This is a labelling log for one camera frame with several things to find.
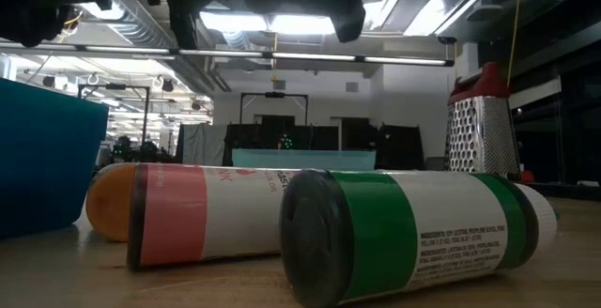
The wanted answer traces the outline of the pink food colour bottle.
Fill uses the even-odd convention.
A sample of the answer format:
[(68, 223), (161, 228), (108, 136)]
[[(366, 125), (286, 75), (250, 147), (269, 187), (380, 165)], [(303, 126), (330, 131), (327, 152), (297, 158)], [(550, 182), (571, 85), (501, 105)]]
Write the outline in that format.
[(139, 270), (280, 251), (280, 208), (294, 169), (141, 163), (127, 263)]

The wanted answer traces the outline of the blue plastic bin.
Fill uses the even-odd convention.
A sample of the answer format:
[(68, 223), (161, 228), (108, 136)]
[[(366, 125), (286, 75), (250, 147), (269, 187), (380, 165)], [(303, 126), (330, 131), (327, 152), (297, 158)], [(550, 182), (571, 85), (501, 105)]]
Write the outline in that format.
[(108, 108), (0, 79), (0, 239), (75, 222)]

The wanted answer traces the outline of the green food colour bottle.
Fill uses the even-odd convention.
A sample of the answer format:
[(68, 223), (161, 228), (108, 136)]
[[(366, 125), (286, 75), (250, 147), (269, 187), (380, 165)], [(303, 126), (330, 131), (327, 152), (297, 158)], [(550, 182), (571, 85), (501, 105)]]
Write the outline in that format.
[(285, 275), (307, 308), (512, 270), (557, 230), (541, 193), (485, 173), (303, 170), (280, 211)]

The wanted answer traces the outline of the overhead LED light bar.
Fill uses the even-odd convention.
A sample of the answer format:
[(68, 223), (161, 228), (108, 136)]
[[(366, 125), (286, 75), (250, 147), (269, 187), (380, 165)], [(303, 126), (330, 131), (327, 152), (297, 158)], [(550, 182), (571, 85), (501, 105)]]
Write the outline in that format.
[(150, 58), (175, 56), (206, 56), (245, 59), (275, 59), (275, 60), (310, 60), (328, 62), (347, 62), (382, 65), (452, 67), (455, 62), (451, 59), (428, 59), (421, 57), (375, 56), (355, 54), (309, 54), (274, 51), (234, 51), (234, 50), (180, 50), (171, 48), (145, 48), (123, 46), (100, 46), (83, 44), (41, 43), (35, 47), (25, 47), (16, 42), (0, 41), (1, 50), (70, 52), (90, 54), (125, 54)]

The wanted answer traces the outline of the grey hanging cloth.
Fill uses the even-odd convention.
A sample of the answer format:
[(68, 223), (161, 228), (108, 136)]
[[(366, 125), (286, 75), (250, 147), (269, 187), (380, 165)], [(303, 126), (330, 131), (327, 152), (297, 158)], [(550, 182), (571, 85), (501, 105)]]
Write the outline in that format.
[(177, 161), (190, 165), (221, 166), (226, 133), (226, 125), (182, 124), (177, 139)]

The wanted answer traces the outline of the black background robot rig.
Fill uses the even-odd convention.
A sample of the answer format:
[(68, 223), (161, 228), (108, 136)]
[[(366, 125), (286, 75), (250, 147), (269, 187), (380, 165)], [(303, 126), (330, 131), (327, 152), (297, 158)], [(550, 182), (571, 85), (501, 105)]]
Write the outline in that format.
[(133, 146), (129, 136), (123, 135), (116, 139), (111, 152), (111, 162), (157, 162), (159, 150), (152, 142), (143, 142)]

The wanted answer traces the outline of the teal translucent plastic container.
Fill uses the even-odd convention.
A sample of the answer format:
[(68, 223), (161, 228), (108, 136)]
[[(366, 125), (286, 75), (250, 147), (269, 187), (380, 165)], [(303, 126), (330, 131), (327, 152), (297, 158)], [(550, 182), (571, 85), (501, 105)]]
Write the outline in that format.
[(375, 169), (374, 151), (339, 150), (232, 150), (235, 167), (271, 169), (322, 169), (343, 171), (370, 171)]

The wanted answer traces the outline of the black partition panels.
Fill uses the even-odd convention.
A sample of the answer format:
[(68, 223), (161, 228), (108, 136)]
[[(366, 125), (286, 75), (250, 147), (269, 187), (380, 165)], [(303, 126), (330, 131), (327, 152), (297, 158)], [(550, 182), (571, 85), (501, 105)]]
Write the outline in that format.
[(232, 150), (235, 148), (374, 151), (374, 170), (424, 169), (419, 128), (374, 127), (367, 118), (343, 118), (338, 126), (297, 126), (292, 116), (269, 115), (259, 124), (228, 125), (224, 166), (234, 166)]

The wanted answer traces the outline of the black metal stand frame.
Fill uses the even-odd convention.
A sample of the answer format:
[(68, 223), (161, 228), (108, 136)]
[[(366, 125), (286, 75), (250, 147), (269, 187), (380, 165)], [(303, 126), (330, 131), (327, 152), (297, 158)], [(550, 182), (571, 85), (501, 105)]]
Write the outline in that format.
[(304, 106), (304, 126), (309, 125), (309, 95), (308, 94), (289, 94), (284, 92), (241, 92), (239, 96), (239, 124), (243, 123), (243, 113), (244, 113), (244, 99), (247, 96), (253, 97), (264, 97), (266, 99), (285, 99), (285, 98), (303, 98), (305, 102)]
[(107, 84), (81, 84), (78, 85), (77, 98), (85, 100), (87, 96), (84, 96), (83, 92), (85, 89), (88, 89), (88, 95), (95, 92), (98, 88), (106, 89), (106, 90), (133, 90), (134, 92), (138, 92), (139, 90), (144, 90), (146, 95), (144, 97), (145, 108), (144, 108), (144, 117), (143, 117), (143, 128), (142, 128), (142, 145), (146, 141), (146, 132), (147, 132), (147, 122), (148, 122), (148, 111), (150, 104), (150, 87), (149, 86), (140, 86), (140, 85), (127, 85), (122, 83), (107, 83)]

